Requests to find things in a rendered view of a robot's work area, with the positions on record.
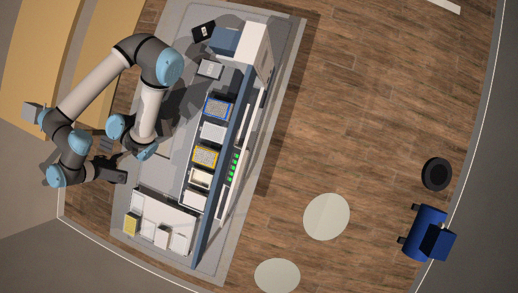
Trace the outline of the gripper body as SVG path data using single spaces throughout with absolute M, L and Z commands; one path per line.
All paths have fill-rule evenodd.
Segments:
M 102 156 L 102 157 L 99 157 L 99 156 Z M 105 156 L 105 155 L 99 155 L 99 156 L 94 156 L 94 159 L 90 161 L 93 164 L 94 169 L 95 169 L 95 175 L 93 177 L 93 180 L 95 180 L 98 176 L 98 166 L 99 165 L 104 165 L 104 166 L 112 167 L 112 168 L 117 167 L 116 162 L 110 162 L 108 159 L 105 158 L 107 156 Z

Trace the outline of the beige open rectangular reservoir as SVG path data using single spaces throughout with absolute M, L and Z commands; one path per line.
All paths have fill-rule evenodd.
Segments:
M 192 167 L 188 182 L 210 190 L 213 178 L 214 173 L 210 173 L 197 167 Z

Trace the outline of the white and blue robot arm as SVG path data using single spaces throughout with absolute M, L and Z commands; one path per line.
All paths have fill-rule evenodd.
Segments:
M 106 134 L 118 140 L 143 162 L 158 149 L 154 130 L 165 92 L 181 77 L 184 58 L 156 36 L 139 33 L 124 38 L 55 108 L 48 107 L 38 115 L 43 132 L 62 151 L 58 163 L 46 169 L 47 182 L 53 188 L 82 184 L 93 180 L 95 169 L 85 161 L 93 143 L 83 129 L 72 123 L 91 102 L 126 68 L 141 67 L 143 83 L 137 113 L 112 114 L 106 121 Z

